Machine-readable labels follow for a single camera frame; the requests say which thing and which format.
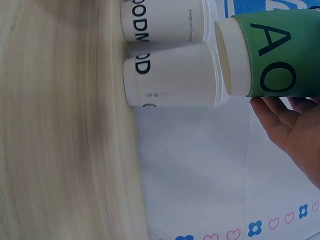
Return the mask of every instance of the white paper cup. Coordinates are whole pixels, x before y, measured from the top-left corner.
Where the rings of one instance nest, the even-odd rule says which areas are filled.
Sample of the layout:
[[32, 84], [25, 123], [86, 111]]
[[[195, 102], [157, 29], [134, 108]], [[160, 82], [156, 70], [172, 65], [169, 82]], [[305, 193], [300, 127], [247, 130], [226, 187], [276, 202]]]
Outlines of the white paper cup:
[[201, 43], [209, 38], [217, 16], [214, 0], [133, 0], [121, 5], [127, 42]]
[[216, 50], [206, 43], [128, 59], [123, 78], [130, 106], [218, 107], [229, 99]]

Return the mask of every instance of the wooden surface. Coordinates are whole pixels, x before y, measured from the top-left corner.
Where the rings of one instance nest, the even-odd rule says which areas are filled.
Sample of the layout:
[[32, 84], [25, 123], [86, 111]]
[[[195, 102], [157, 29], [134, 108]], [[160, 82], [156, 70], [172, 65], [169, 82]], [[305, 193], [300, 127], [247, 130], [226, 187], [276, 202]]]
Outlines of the wooden surface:
[[0, 0], [0, 239], [147, 240], [116, 0]]

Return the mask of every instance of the green paper cup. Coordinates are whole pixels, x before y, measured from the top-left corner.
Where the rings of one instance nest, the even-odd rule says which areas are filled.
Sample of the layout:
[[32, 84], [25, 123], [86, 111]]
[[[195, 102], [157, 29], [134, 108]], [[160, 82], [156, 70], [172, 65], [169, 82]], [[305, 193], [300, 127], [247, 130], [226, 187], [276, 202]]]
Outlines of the green paper cup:
[[320, 96], [320, 12], [275, 10], [215, 23], [230, 95]]

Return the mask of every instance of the letter a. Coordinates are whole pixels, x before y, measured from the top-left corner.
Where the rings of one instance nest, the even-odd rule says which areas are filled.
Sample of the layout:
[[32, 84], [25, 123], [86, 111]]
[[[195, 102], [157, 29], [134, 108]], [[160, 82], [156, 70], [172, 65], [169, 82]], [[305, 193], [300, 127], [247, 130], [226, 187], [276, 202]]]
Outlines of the letter a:
[[[258, 53], [259, 53], [259, 57], [271, 52], [272, 50], [276, 49], [277, 47], [280, 47], [282, 44], [288, 42], [289, 40], [291, 40], [291, 34], [290, 32], [288, 31], [284, 31], [284, 30], [281, 30], [281, 29], [278, 29], [278, 28], [275, 28], [275, 27], [271, 27], [271, 26], [264, 26], [264, 25], [260, 25], [260, 24], [253, 24], [251, 23], [250, 26], [252, 28], [255, 28], [255, 29], [262, 29], [264, 30], [264, 33], [265, 33], [265, 36], [266, 36], [266, 39], [268, 41], [268, 46], [265, 46], [264, 48], [261, 48]], [[271, 40], [271, 36], [270, 36], [270, 32], [275, 32], [275, 33], [278, 33], [278, 34], [283, 34], [285, 35], [283, 38], [275, 41], [275, 42], [272, 42]]]

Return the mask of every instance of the blue printed graphic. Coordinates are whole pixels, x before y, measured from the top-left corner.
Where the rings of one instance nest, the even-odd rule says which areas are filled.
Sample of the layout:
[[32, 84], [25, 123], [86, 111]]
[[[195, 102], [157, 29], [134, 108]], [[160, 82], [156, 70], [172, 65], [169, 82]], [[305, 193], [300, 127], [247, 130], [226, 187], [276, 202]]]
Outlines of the blue printed graphic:
[[194, 237], [191, 235], [188, 236], [178, 236], [175, 238], [175, 240], [194, 240]]
[[320, 6], [320, 0], [224, 0], [225, 17], [271, 10], [308, 9]]
[[259, 235], [262, 232], [262, 221], [252, 222], [249, 224], [249, 237], [253, 237], [254, 235]]
[[302, 219], [308, 215], [308, 204], [305, 204], [299, 208], [299, 218]]

